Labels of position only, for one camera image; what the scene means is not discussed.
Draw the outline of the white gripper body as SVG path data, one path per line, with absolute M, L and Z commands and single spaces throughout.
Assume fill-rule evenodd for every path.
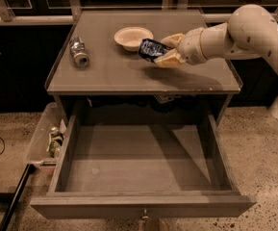
M 203 64 L 207 61 L 201 47 L 202 27 L 188 31 L 182 36 L 178 51 L 182 58 L 192 65 Z

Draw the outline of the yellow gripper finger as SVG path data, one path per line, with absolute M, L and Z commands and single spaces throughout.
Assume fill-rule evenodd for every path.
M 177 48 L 183 36 L 184 35 L 182 33 L 174 34 L 163 38 L 161 43 L 170 48 Z
M 154 63 L 161 68 L 180 67 L 186 60 L 176 50 L 169 50 L 163 56 L 154 60 Z

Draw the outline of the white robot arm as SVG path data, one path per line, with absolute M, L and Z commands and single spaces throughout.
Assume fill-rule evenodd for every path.
M 184 63 L 203 64 L 213 58 L 226 60 L 261 57 L 278 75 L 278 23 L 263 7 L 245 5 L 236 9 L 225 23 L 197 28 L 162 39 L 170 50 L 155 60 L 159 67 Z M 278 119 L 278 95 L 269 107 Z

